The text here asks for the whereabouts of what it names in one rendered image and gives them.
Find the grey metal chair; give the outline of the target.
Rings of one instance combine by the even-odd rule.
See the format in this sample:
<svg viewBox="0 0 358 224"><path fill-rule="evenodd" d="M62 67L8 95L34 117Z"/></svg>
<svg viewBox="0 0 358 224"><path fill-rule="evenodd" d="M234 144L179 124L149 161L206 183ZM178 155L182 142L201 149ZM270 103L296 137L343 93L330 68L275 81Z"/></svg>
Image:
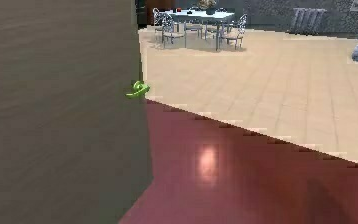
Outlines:
<svg viewBox="0 0 358 224"><path fill-rule="evenodd" d="M243 14L237 21L232 21L227 26L227 30L221 34L221 38L227 43L234 41L234 48L242 47L246 24L247 15Z"/></svg>
<svg viewBox="0 0 358 224"><path fill-rule="evenodd" d="M166 43L174 43L175 39L183 38L184 42L187 42L186 33L174 30L174 19L170 14L162 14L162 43L166 46Z"/></svg>
<svg viewBox="0 0 358 224"><path fill-rule="evenodd" d="M154 8L152 10L153 12L153 26L154 30L156 32L162 32L163 31L163 25L162 25L162 13L159 11L158 8Z"/></svg>

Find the grey dining table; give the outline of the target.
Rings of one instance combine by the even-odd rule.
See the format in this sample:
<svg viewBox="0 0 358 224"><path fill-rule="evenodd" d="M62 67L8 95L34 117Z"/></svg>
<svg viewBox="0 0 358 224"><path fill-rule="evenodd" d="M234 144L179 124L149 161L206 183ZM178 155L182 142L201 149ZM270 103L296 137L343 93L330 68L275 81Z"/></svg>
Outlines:
<svg viewBox="0 0 358 224"><path fill-rule="evenodd" d="M193 9L175 9L165 11L177 24L183 24L183 31L198 30L200 34L210 33L211 25L216 26L215 47L220 48L221 32L227 22L231 22L235 14L233 12L220 11L219 9L208 9L196 11Z"/></svg>

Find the tan house plant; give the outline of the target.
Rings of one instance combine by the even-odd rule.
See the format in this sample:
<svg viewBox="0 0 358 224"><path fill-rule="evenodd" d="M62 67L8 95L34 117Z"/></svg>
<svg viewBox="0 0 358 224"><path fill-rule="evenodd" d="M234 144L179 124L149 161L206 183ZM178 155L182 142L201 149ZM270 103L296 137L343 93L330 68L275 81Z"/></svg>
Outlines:
<svg viewBox="0 0 358 224"><path fill-rule="evenodd" d="M197 6L201 10L207 10L209 8L215 7L217 4L217 0L198 0Z"/></svg>

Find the brown wooden room door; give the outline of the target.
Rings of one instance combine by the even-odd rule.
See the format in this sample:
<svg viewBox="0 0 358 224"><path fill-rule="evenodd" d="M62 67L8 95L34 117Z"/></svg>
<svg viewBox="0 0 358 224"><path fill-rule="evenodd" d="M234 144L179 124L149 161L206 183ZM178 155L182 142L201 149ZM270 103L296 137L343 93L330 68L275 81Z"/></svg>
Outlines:
<svg viewBox="0 0 358 224"><path fill-rule="evenodd" d="M0 224L120 224L151 184L134 0L0 0Z"/></svg>

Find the grey striped cushion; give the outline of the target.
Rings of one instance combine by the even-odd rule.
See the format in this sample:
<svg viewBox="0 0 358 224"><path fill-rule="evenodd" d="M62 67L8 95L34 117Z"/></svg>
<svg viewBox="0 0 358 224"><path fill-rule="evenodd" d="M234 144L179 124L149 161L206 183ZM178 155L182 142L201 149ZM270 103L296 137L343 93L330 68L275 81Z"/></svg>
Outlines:
<svg viewBox="0 0 358 224"><path fill-rule="evenodd" d="M317 35L325 9L294 8L289 32L303 35Z"/></svg>

